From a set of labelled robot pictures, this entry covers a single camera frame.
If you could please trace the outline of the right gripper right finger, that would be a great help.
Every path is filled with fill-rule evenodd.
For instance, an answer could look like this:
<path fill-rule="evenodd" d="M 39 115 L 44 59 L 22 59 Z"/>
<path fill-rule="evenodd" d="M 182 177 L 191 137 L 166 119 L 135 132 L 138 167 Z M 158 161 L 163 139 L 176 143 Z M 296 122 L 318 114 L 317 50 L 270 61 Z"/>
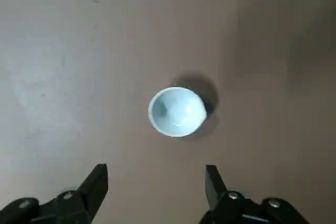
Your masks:
<path fill-rule="evenodd" d="M 257 204 L 242 193 L 227 189 L 215 165 L 205 167 L 205 194 L 209 210 L 200 223 L 309 223 L 283 199 L 265 198 Z"/>

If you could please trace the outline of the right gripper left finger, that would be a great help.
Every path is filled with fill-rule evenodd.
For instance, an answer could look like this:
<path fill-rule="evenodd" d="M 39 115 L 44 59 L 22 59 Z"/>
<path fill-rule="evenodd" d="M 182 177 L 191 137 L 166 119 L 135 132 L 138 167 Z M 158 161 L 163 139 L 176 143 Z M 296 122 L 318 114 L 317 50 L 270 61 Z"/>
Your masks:
<path fill-rule="evenodd" d="M 47 203 L 19 198 L 1 209 L 1 223 L 92 223 L 108 192 L 108 169 L 98 164 L 76 190 Z"/>

